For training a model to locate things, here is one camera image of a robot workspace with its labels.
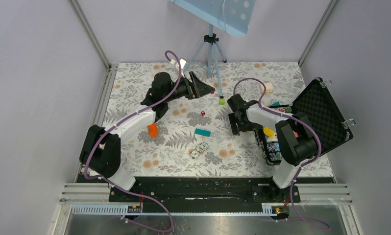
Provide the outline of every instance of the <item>metal latch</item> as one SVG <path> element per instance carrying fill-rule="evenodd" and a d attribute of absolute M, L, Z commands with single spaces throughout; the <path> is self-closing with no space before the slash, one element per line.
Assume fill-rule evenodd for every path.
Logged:
<path fill-rule="evenodd" d="M 356 121 L 354 119 L 349 119 L 347 121 L 342 122 L 342 126 L 344 129 L 348 129 L 350 126 L 354 126 L 356 124 Z"/>
<path fill-rule="evenodd" d="M 331 79 L 328 79 L 328 80 L 320 82 L 320 84 L 321 84 L 322 88 L 326 88 L 327 86 L 332 85 L 333 82 L 331 81 Z"/>

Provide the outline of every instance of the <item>floral tablecloth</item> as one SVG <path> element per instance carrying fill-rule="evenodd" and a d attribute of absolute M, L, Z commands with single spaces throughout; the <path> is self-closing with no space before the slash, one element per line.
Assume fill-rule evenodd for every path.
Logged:
<path fill-rule="evenodd" d="M 273 93 L 264 97 L 263 104 L 277 101 L 289 104 L 305 88 L 297 62 L 220 63 L 224 98 L 233 93 L 234 85 L 242 78 L 255 77 L 272 83 Z M 206 78 L 205 71 L 192 64 L 199 79 L 218 87 L 216 77 Z M 176 75 L 169 63 L 121 63 L 110 95 L 104 125 L 116 123 L 134 112 L 145 98 L 156 73 L 166 71 L 173 81 Z M 218 89 L 199 99 L 180 98 L 169 103 L 169 110 L 156 124 L 158 136 L 152 138 L 143 129 L 122 145 L 122 166 L 134 176 L 181 177 L 269 177 L 276 168 L 266 165 L 253 132 L 233 136 L 228 120 L 231 110 L 227 103 L 219 105 Z M 242 82 L 237 92 L 245 100 L 258 99 L 259 84 Z M 196 128 L 211 131 L 210 137 L 195 135 Z M 209 149 L 192 159 L 189 153 L 201 142 Z M 300 176 L 333 176 L 327 156 L 306 166 Z"/>

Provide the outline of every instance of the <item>light blue tripod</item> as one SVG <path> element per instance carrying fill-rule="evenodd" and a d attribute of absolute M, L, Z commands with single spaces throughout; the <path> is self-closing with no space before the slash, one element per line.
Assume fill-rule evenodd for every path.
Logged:
<path fill-rule="evenodd" d="M 195 61 L 196 56 L 198 55 L 198 53 L 200 52 L 201 48 L 204 46 L 205 43 L 209 44 L 207 69 L 200 62 Z M 201 44 L 198 46 L 191 60 L 184 66 L 183 72 L 185 72 L 188 69 L 188 67 L 192 62 L 196 62 L 202 69 L 204 69 L 204 71 L 206 71 L 207 77 L 212 77 L 217 74 L 217 81 L 219 83 L 220 105 L 224 105 L 224 97 L 223 97 L 223 91 L 221 89 L 221 80 L 220 80 L 219 64 L 218 64 L 219 55 L 216 51 L 216 47 L 214 46 L 217 47 L 217 50 L 219 51 L 221 58 L 223 59 L 223 62 L 226 63 L 227 62 L 226 57 L 219 45 L 219 38 L 217 38 L 216 34 L 213 33 L 213 25 L 209 24 L 209 34 L 204 36 L 204 41 L 201 42 Z M 216 69 L 215 73 L 213 73 L 212 70 L 212 58 L 214 58 L 214 66 Z"/>

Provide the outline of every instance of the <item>gray floor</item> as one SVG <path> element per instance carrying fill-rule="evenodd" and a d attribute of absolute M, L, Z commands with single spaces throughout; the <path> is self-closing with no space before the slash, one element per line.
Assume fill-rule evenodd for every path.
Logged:
<path fill-rule="evenodd" d="M 306 217 L 318 218 L 330 224 L 329 234 L 346 234 L 339 210 L 334 206 L 306 206 L 305 210 L 297 206 Z M 291 218 L 297 217 L 291 212 Z M 134 224 L 125 224 L 119 216 L 72 214 L 67 235 L 156 235 L 161 234 L 141 228 Z M 282 223 L 267 222 L 268 217 L 254 216 L 174 216 L 172 235 L 275 235 L 275 234 L 328 234 L 310 227 L 303 221 Z M 141 223 L 163 229 L 169 226 L 166 216 L 140 216 Z"/>

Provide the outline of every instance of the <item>white wall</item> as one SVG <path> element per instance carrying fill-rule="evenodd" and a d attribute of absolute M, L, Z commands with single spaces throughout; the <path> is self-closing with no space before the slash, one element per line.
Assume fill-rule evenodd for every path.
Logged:
<path fill-rule="evenodd" d="M 104 68 L 65 0 L 0 0 L 0 235 L 43 235 Z"/>
<path fill-rule="evenodd" d="M 244 38 L 215 33 L 229 62 L 298 61 L 329 2 L 257 0 Z M 190 59 L 208 34 L 205 21 L 169 0 L 79 3 L 112 63 L 166 61 L 167 49 Z M 207 47 L 197 59 L 207 60 Z"/>
<path fill-rule="evenodd" d="M 354 139 L 332 152 L 365 235 L 391 234 L 391 0 L 341 0 L 303 66 L 332 79 Z"/>

